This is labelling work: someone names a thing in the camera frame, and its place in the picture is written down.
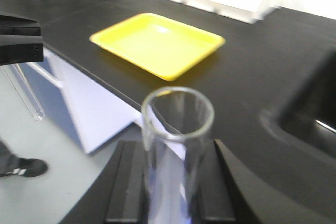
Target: plastic tray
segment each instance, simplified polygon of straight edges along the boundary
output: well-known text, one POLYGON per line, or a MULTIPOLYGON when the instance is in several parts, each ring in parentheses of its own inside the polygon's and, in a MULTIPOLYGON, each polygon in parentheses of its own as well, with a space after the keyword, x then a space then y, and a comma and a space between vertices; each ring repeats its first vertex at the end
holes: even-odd
POLYGON ((151 13, 135 15, 90 40, 166 81, 175 80, 225 42, 219 35, 151 13))

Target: gray floor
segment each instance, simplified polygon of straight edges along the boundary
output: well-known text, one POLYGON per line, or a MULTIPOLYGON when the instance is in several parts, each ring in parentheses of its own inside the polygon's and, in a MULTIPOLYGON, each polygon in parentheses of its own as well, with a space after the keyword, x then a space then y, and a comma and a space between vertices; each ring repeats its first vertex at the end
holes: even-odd
POLYGON ((84 154, 47 118, 33 120, 1 69, 0 87, 5 144, 18 156, 42 158, 50 167, 36 178, 0 178, 0 223, 58 223, 99 175, 117 143, 84 154))

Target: black sneaker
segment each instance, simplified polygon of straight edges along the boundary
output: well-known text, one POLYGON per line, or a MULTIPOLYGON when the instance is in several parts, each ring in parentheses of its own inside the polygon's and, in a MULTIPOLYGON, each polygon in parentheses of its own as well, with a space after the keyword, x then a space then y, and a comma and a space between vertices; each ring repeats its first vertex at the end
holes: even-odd
POLYGON ((35 158, 20 158, 17 167, 6 174, 1 174, 0 177, 9 175, 19 175, 24 177, 36 177, 40 176, 48 170, 48 165, 40 159, 35 158))

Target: black sink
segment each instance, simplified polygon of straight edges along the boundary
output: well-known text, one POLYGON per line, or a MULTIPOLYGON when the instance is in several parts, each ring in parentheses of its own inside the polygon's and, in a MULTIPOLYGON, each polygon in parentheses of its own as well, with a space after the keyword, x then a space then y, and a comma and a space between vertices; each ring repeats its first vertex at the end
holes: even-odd
POLYGON ((305 72, 261 118, 282 140, 323 159, 336 159, 336 50, 325 52, 305 72))
POLYGON ((336 51, 288 104, 278 123, 284 131, 336 158, 336 51))

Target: cabinet door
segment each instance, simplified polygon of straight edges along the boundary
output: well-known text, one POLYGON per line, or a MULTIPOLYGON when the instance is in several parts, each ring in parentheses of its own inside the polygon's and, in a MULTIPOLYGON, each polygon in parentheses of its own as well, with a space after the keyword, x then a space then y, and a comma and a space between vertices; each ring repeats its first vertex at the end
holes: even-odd
POLYGON ((86 153, 139 120, 139 111, 54 53, 46 53, 52 71, 62 81, 61 92, 86 153))
POLYGON ((55 86, 27 63, 21 63, 20 67, 31 88, 34 90, 46 116, 54 121, 71 139, 80 145, 79 137, 63 99, 61 88, 55 86))

